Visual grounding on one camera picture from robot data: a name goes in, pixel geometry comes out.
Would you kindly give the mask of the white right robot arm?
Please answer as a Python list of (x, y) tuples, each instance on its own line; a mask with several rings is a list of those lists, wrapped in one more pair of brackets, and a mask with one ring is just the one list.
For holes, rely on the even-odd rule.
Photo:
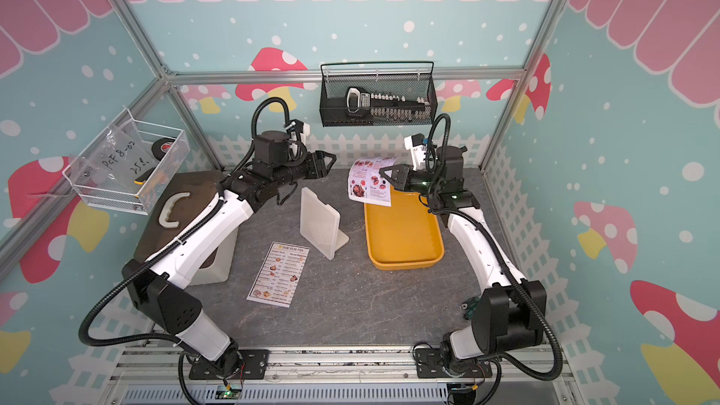
[(414, 193), (427, 212), (440, 218), (469, 260), (481, 288), (469, 324), (442, 338), (441, 368), (456, 379), (449, 404), (487, 404), (499, 390), (503, 363), (543, 382), (558, 379), (564, 357), (546, 317), (548, 295), (539, 280), (530, 280), (506, 256), (489, 230), (474, 193), (464, 185), (465, 148), (449, 142), (451, 118), (438, 115), (433, 134), (410, 137), (412, 161), (380, 169), (396, 191)]

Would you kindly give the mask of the pink special menu sheet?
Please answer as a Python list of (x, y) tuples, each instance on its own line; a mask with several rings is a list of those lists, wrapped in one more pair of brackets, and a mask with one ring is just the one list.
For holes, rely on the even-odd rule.
[(390, 184), (380, 170), (396, 164), (395, 157), (360, 157), (348, 174), (348, 196), (351, 201), (374, 206), (391, 206)]

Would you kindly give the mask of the yellow-header menu sheet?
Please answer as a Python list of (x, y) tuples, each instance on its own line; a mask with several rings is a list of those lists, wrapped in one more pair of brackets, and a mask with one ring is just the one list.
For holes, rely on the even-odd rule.
[(288, 309), (311, 249), (273, 242), (247, 295), (247, 301)]

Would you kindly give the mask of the clear acrylic menu holder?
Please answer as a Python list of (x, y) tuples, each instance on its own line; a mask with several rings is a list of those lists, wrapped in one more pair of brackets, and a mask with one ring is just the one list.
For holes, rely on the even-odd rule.
[(340, 224), (341, 214), (335, 208), (322, 202), (308, 187), (302, 189), (300, 234), (330, 261), (350, 240)]

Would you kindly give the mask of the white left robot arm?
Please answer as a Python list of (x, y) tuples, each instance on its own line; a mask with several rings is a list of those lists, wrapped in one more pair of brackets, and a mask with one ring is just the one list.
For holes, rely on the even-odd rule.
[[(78, 338), (88, 347), (125, 345), (135, 341), (170, 341), (182, 352), (181, 363), (228, 383), (243, 375), (247, 365), (234, 339), (204, 312), (202, 302), (187, 288), (208, 257), (227, 236), (248, 221), (267, 202), (282, 206), (301, 180), (324, 178), (337, 158), (324, 151), (311, 152), (305, 144), (305, 125), (292, 118), (285, 99), (262, 101), (250, 122), (249, 152), (230, 174), (216, 183), (211, 202), (180, 234), (144, 262), (129, 261), (123, 279), (88, 311)], [(99, 313), (118, 294), (128, 292), (137, 311), (161, 327), (144, 333), (100, 339), (90, 334)]]

